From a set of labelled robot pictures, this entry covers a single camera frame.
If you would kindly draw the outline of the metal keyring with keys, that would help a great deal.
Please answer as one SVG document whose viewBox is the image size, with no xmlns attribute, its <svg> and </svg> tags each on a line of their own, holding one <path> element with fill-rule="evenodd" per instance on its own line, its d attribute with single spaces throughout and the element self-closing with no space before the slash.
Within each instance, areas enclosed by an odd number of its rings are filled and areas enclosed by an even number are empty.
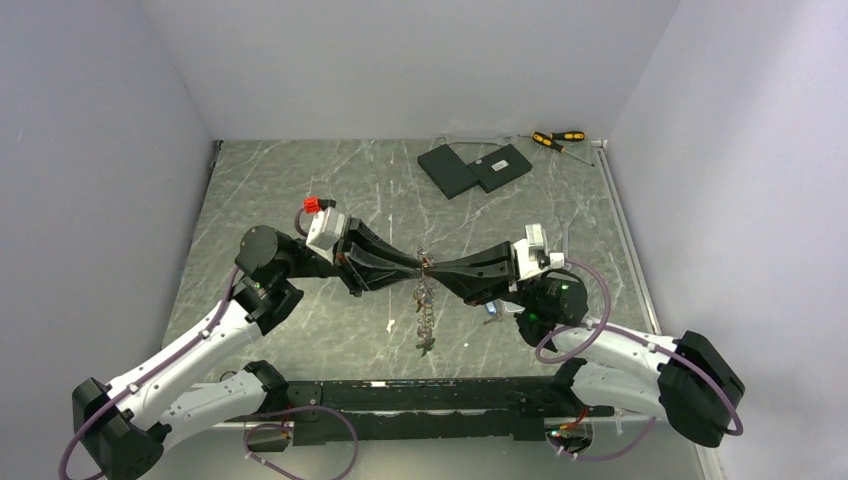
<svg viewBox="0 0 848 480">
<path fill-rule="evenodd" d="M 428 277 L 423 273 L 426 266 L 432 263 L 432 256 L 428 250 L 420 245 L 416 251 L 420 261 L 420 275 L 418 282 L 413 290 L 413 299 L 416 302 L 416 313 L 419 315 L 417 320 L 416 335 L 418 342 L 415 348 L 420 351 L 422 357 L 425 357 L 433 350 L 435 344 L 434 326 L 434 291 L 433 286 Z"/>
</svg>

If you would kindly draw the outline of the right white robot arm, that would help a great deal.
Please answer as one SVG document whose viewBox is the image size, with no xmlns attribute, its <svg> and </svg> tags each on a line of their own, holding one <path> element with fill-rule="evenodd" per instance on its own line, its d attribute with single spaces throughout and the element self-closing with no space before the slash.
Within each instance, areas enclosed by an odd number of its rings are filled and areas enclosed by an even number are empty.
<svg viewBox="0 0 848 480">
<path fill-rule="evenodd" d="M 539 362 L 559 368 L 550 392 L 564 415 L 615 407 L 708 448 L 744 432 L 745 386 L 711 342 L 693 331 L 673 337 L 612 323 L 609 285 L 584 262 L 520 240 L 427 264 L 423 273 L 468 305 L 519 307 L 520 336 Z"/>
</svg>

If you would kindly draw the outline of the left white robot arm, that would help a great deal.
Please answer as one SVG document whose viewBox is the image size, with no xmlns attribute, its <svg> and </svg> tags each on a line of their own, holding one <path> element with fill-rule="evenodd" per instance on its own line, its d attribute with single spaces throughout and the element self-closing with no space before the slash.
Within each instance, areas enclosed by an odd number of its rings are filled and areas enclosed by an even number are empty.
<svg viewBox="0 0 848 480">
<path fill-rule="evenodd" d="M 279 417 L 289 385 L 266 361 L 197 388 L 237 350 L 267 336 L 303 298 L 297 278 L 341 279 L 352 295 L 417 278 L 424 254 L 406 254 L 356 218 L 339 217 L 296 239 L 266 225 L 242 237 L 221 299 L 196 325 L 141 365 L 110 381 L 88 379 L 72 394 L 73 443 L 106 479 L 137 479 L 181 440 L 241 416 Z"/>
</svg>

